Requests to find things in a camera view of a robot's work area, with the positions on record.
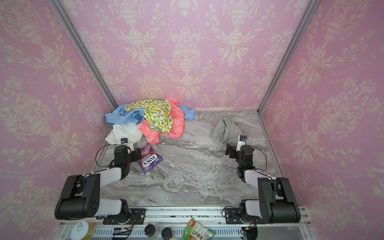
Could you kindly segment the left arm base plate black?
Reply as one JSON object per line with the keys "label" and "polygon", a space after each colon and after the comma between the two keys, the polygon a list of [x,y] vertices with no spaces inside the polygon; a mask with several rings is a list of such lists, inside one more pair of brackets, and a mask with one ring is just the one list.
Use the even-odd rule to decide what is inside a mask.
{"label": "left arm base plate black", "polygon": [[146,209],[133,208],[129,209],[127,213],[120,213],[118,215],[106,216],[103,219],[104,225],[142,225],[145,220]]}

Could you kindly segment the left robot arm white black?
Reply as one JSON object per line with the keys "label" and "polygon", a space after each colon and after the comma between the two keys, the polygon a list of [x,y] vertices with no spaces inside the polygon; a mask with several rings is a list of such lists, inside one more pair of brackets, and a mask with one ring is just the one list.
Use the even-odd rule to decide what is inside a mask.
{"label": "left robot arm white black", "polygon": [[126,145],[119,145],[115,147],[114,159],[106,169],[69,176],[57,201],[55,218],[66,221],[103,218],[106,225],[134,224],[135,216],[127,201],[102,199],[100,189],[123,180],[130,172],[131,163],[141,159],[140,148],[131,150]]}

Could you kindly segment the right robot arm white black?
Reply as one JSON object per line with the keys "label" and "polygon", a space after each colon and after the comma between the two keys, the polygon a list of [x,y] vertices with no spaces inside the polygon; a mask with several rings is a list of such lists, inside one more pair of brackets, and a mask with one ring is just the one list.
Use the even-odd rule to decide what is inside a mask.
{"label": "right robot arm white black", "polygon": [[301,212],[289,179],[271,177],[253,164],[253,152],[257,148],[243,145],[240,148],[227,145],[225,154],[235,159],[238,178],[258,191],[257,199],[246,199],[237,208],[226,210],[228,224],[287,224],[299,223]]}

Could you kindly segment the grey cloth garment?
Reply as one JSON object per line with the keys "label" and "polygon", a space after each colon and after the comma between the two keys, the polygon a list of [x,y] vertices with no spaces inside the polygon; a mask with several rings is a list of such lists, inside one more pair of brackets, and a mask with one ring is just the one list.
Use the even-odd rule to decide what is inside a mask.
{"label": "grey cloth garment", "polygon": [[235,122],[227,118],[221,118],[214,129],[213,137],[223,144],[235,146],[242,134],[240,127]]}

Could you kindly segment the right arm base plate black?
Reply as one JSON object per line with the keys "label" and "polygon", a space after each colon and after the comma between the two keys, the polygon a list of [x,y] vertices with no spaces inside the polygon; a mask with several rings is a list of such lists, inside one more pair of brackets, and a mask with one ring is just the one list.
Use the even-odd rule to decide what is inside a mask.
{"label": "right arm base plate black", "polygon": [[225,207],[222,210],[222,216],[226,219],[227,225],[265,224],[261,217],[248,215],[245,210],[240,210],[239,208]]}

